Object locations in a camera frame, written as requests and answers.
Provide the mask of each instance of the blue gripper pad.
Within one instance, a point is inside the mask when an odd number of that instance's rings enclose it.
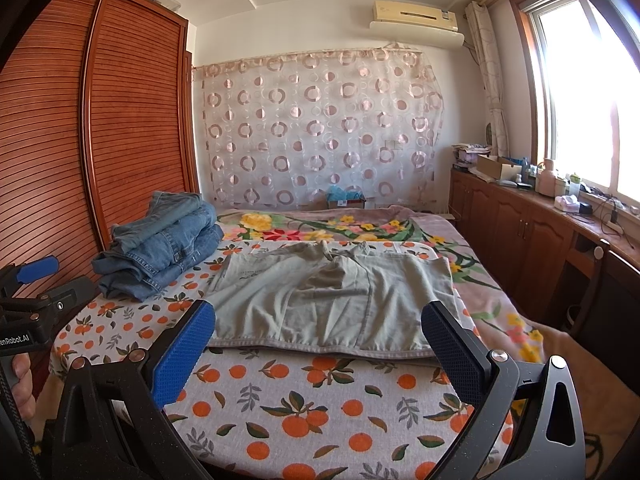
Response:
[[[207,301],[196,300],[175,327],[164,330],[149,349],[151,389],[156,406],[175,402],[216,326],[216,313]]]
[[[45,256],[34,262],[21,265],[15,279],[22,284],[33,283],[40,278],[55,274],[58,272],[59,266],[55,256]]]
[[[473,332],[463,329],[439,301],[424,307],[420,321],[422,333],[460,400],[479,406],[491,378],[488,349]]]

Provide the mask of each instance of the cardboard box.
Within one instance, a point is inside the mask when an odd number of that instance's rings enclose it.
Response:
[[[495,155],[478,155],[478,165],[476,167],[478,171],[495,180],[513,180],[514,175],[522,172],[522,166]]]
[[[357,209],[364,209],[366,200],[332,200],[327,202],[329,209],[338,209],[340,207],[355,207]]]

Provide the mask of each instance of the wooden wardrobe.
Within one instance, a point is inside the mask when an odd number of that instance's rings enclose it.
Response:
[[[0,73],[0,266],[80,274],[156,190],[197,191],[187,21],[151,0],[53,0]]]

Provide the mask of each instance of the sheer curtain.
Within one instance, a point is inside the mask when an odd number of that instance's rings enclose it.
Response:
[[[220,207],[321,205],[328,188],[377,205],[435,202],[443,101],[432,67],[406,49],[240,59],[194,74],[200,189]]]
[[[509,138],[502,110],[502,71],[494,26],[488,9],[477,2],[468,4],[465,12],[484,82],[484,95],[491,121],[492,155],[509,156]]]

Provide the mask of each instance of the light green garment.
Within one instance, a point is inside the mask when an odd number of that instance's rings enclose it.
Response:
[[[300,243],[232,254],[204,300],[211,347],[268,346],[386,359],[433,356],[420,314],[440,300],[457,319],[449,262]]]

